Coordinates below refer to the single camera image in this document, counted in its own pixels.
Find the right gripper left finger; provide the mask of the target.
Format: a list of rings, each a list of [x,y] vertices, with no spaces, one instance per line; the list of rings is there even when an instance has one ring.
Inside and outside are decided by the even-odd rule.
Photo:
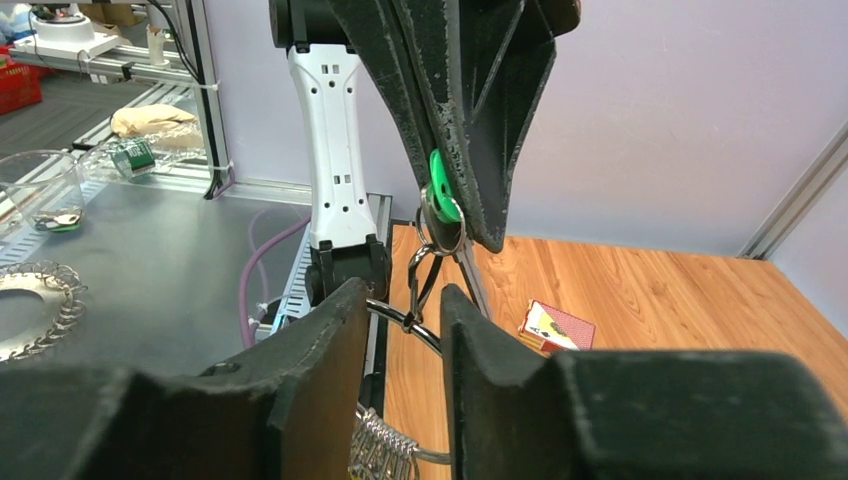
[[[291,327],[201,373],[218,388],[210,479],[347,479],[368,289],[346,281]]]

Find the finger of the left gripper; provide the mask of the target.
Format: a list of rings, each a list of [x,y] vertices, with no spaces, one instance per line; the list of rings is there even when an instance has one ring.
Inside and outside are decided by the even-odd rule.
[[[513,174],[578,1],[398,1],[425,110],[473,241],[503,249]]]
[[[394,3],[334,0],[329,5],[393,118],[417,185],[428,185],[428,159],[437,143]]]

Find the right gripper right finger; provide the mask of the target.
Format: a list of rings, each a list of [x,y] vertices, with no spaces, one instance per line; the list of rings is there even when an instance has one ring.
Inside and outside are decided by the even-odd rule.
[[[440,336],[452,478],[563,478],[545,358],[486,319],[456,285],[441,291]]]

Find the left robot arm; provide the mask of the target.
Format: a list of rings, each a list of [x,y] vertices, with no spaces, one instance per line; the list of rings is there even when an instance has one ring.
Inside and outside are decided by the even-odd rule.
[[[308,139],[319,304],[351,278],[387,295],[390,255],[367,201],[357,76],[377,87],[438,226],[503,248],[518,158],[578,1],[273,1]]]

